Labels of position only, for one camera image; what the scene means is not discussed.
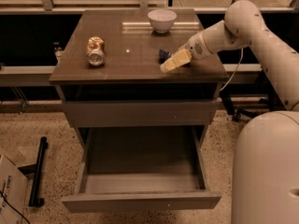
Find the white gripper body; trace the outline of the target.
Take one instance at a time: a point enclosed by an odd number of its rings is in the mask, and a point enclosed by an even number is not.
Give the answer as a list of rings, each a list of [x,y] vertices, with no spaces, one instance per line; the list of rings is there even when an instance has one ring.
[[[196,61],[202,60],[212,54],[206,45],[204,32],[198,32],[193,35],[180,48],[186,49],[191,54],[191,58]]]

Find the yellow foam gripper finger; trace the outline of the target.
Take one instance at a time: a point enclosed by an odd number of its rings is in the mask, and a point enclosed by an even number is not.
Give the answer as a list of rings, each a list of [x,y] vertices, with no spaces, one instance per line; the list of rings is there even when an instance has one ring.
[[[161,71],[167,73],[189,63],[192,59],[192,53],[188,49],[180,49],[176,53],[160,49],[159,58],[163,61],[160,66]]]

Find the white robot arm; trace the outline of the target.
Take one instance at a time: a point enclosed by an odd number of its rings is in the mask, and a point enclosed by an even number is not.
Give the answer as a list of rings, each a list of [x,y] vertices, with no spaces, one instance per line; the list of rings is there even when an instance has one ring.
[[[299,53],[270,31],[253,3],[239,0],[227,8],[223,21],[189,38],[161,70],[245,47],[285,109],[257,116],[238,136],[231,223],[299,224]]]

